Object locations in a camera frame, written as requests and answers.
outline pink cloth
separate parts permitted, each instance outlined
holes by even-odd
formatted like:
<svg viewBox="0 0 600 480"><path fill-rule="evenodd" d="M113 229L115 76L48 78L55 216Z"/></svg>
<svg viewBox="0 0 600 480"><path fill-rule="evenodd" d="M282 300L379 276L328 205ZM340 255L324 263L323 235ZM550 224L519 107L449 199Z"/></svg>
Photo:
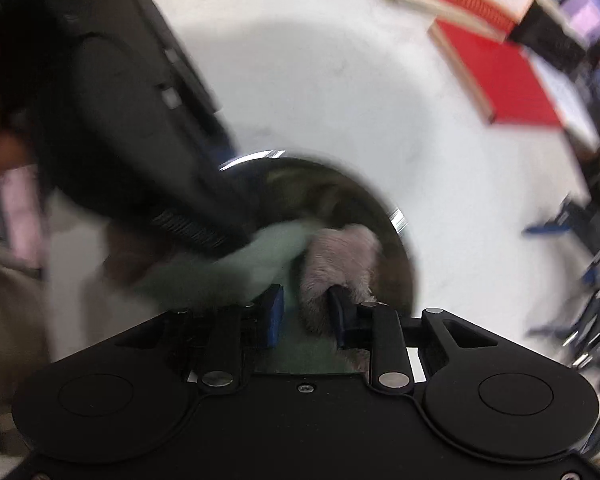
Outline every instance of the pink cloth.
<svg viewBox="0 0 600 480"><path fill-rule="evenodd" d="M2 178L1 203L11 251L29 267L41 269L46 243L38 198L35 166L7 171Z"/></svg>
<svg viewBox="0 0 600 480"><path fill-rule="evenodd" d="M300 283L300 316L312 333L331 330L324 293L333 285L349 289L351 301L372 301L371 275L381 251L368 228L352 224L343 230L321 229L307 250Z"/></svg>

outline metal bowl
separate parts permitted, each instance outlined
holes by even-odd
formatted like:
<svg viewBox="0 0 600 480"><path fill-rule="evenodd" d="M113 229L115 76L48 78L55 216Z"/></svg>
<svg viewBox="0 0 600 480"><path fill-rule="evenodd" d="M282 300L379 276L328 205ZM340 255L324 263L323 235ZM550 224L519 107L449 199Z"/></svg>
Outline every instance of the metal bowl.
<svg viewBox="0 0 600 480"><path fill-rule="evenodd" d="M414 270L406 243L406 220L369 186L332 165L280 150L238 157L221 170L256 190L261 226L316 219L334 229L348 224L371 229L382 245L371 291L378 301L401 313L412 313Z"/></svg>

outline round pad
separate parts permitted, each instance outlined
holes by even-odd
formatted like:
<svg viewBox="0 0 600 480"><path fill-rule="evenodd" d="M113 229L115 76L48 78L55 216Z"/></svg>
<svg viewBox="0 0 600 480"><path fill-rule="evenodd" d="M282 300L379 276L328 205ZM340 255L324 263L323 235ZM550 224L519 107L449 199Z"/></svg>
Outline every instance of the round pad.
<svg viewBox="0 0 600 480"><path fill-rule="evenodd" d="M110 463L159 446L183 417L186 384L144 352L106 347L74 354L27 379L13 420L36 451Z"/></svg>
<svg viewBox="0 0 600 480"><path fill-rule="evenodd" d="M134 396L133 385L116 375L93 374L65 384L58 395L60 405L82 416L106 416L124 410Z"/></svg>
<svg viewBox="0 0 600 480"><path fill-rule="evenodd" d="M526 374L498 374L478 388L490 408L505 415L534 415L547 408L554 393L543 380Z"/></svg>
<svg viewBox="0 0 600 480"><path fill-rule="evenodd" d="M536 460L577 444L598 416L580 374L526 349L460 350L427 383L424 407L462 446L486 455Z"/></svg>

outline white table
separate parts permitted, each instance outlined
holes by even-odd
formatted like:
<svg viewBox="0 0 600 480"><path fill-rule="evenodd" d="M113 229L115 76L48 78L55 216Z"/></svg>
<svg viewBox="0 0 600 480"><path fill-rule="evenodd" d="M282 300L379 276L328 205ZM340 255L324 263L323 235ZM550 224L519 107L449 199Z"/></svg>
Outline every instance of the white table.
<svg viewBox="0 0 600 480"><path fill-rule="evenodd" d="M439 307L555 356L549 322L589 263L574 240L524 226L587 191L558 130L486 126L427 37L432 19L386 0L155 0L222 104L243 152L287 149L345 166L402 209L416 312ZM80 348L80 283L98 224L52 240L56 355ZM81 254L75 261L75 251Z"/></svg>

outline bowl rim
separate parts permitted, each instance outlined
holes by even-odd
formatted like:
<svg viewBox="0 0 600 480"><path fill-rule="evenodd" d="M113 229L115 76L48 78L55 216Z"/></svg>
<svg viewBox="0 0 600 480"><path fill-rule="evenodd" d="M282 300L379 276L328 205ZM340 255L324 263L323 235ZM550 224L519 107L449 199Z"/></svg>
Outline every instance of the bowl rim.
<svg viewBox="0 0 600 480"><path fill-rule="evenodd" d="M225 171L229 168L234 168L235 166L239 166L246 162L259 160L262 158L288 158L289 160L298 160L300 162L308 162L318 166L323 166L352 180L355 184L368 192L369 195L371 195L373 199L378 202L378 205L384 210L396 234L398 235L398 238L400 239L411 275L411 311L416 312L416 302L420 295L420 290L418 287L420 280L416 272L413 252L410 248L413 246L413 244L411 243L411 236L407 229L409 223L407 222L407 219L401 209L398 208L398 206L392 205L391 202L385 198L384 193L380 192L375 186L368 183L368 179L363 178L360 174L351 170L344 170L344 168L340 167L336 162L326 160L321 155L295 153L290 150L262 150L260 152L252 152L245 155L235 156L234 158L222 163L218 169L220 171Z"/></svg>

